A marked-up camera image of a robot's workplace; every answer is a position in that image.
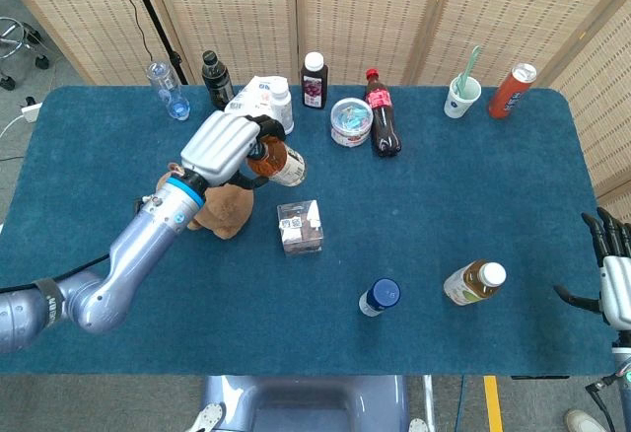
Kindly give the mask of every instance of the robotic arm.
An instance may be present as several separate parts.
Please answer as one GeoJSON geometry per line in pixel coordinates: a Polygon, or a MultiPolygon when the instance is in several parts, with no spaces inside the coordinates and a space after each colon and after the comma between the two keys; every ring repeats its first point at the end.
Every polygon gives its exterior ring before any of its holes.
{"type": "Polygon", "coordinates": [[[626,430],[631,432],[631,225],[619,222],[603,208],[597,213],[602,223],[586,213],[583,220],[590,228],[600,271],[599,299],[573,296],[562,286],[554,286],[554,290],[571,306],[602,314],[603,320],[618,331],[618,339],[611,345],[615,372],[587,385],[586,390],[604,413],[610,432],[614,432],[598,392],[617,382],[626,430]]]}
{"type": "Polygon", "coordinates": [[[203,206],[206,188],[227,182],[255,188],[267,182],[239,173],[241,162],[266,135],[285,139],[282,125],[267,116],[211,114],[181,151],[183,170],[167,180],[111,244],[105,280],[81,269],[63,279],[0,290],[0,353],[28,346],[61,320],[93,333],[119,326],[145,276],[203,206]]]}

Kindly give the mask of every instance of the white bottle cap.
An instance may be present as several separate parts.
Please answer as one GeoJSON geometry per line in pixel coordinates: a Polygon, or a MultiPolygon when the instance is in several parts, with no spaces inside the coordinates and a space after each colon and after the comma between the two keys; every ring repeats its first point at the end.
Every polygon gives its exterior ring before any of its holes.
{"type": "Polygon", "coordinates": [[[501,286],[506,280],[506,270],[497,262],[487,262],[480,267],[480,281],[487,287],[501,286]]]}
{"type": "Polygon", "coordinates": [[[289,93],[289,84],[285,79],[276,79],[269,84],[269,91],[272,94],[272,97],[278,100],[282,100],[287,97],[289,93]]]}
{"type": "Polygon", "coordinates": [[[317,72],[324,66],[324,56],[319,52],[310,52],[305,56],[305,67],[307,70],[317,72]]]}

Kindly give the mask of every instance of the water bottle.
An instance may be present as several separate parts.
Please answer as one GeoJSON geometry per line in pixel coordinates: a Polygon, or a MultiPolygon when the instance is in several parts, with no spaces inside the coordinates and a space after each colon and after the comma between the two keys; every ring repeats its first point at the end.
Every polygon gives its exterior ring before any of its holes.
{"type": "Polygon", "coordinates": [[[152,62],[147,67],[147,78],[158,92],[160,100],[167,106],[169,115],[180,121],[188,119],[190,103],[181,94],[181,86],[171,64],[163,61],[152,62]]]}
{"type": "Polygon", "coordinates": [[[235,97],[230,73],[212,50],[204,52],[202,59],[204,65],[201,68],[201,76],[210,93],[210,100],[218,109],[225,109],[228,102],[235,97]]]}

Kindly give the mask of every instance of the brown bottle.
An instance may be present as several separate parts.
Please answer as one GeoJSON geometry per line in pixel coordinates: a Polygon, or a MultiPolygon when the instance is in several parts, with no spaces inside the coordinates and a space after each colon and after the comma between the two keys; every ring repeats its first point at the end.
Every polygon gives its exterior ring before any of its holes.
{"type": "Polygon", "coordinates": [[[456,304],[465,306],[488,299],[505,280],[506,271],[501,264],[480,259],[448,277],[443,289],[456,304]]]}
{"type": "Polygon", "coordinates": [[[258,175],[290,187],[307,176],[303,157],[274,136],[257,143],[247,157],[247,165],[258,175]]]}

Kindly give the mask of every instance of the bottle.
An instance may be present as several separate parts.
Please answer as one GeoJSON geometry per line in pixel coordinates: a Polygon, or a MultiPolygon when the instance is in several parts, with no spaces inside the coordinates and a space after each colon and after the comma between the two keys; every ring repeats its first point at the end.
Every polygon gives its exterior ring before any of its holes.
{"type": "Polygon", "coordinates": [[[300,71],[300,85],[303,88],[305,107],[324,108],[328,67],[324,65],[324,57],[319,52],[310,52],[305,56],[305,64],[300,71]]]}
{"type": "Polygon", "coordinates": [[[171,64],[156,61],[147,67],[147,78],[151,86],[158,91],[160,100],[167,106],[169,115],[180,121],[188,119],[190,103],[181,94],[179,80],[171,64]]]}
{"type": "Polygon", "coordinates": [[[274,80],[269,86],[269,93],[272,118],[280,121],[285,134],[291,133],[294,130],[294,117],[292,116],[292,96],[289,93],[287,80],[274,80]]]}
{"type": "Polygon", "coordinates": [[[497,262],[474,261],[447,278],[445,294],[459,306],[484,301],[506,280],[506,270],[497,262]]]}
{"type": "Polygon", "coordinates": [[[210,100],[218,109],[224,109],[235,97],[228,69],[212,50],[204,52],[202,59],[204,65],[201,68],[201,76],[210,94],[210,100]]]}
{"type": "Polygon", "coordinates": [[[517,64],[504,79],[489,102],[489,114],[495,119],[505,118],[536,79],[536,69],[530,64],[517,64]]]}
{"type": "Polygon", "coordinates": [[[373,287],[359,298],[359,310],[368,317],[376,317],[385,309],[394,307],[401,297],[398,284],[391,279],[378,279],[373,287]]]}
{"type": "Polygon", "coordinates": [[[307,176],[303,157],[274,136],[256,143],[247,155],[247,165],[258,175],[290,187],[307,176]]]}
{"type": "Polygon", "coordinates": [[[377,69],[366,72],[366,102],[373,109],[373,147],[380,156],[396,156],[401,150],[401,139],[394,128],[392,100],[387,87],[379,81],[377,69]]]}

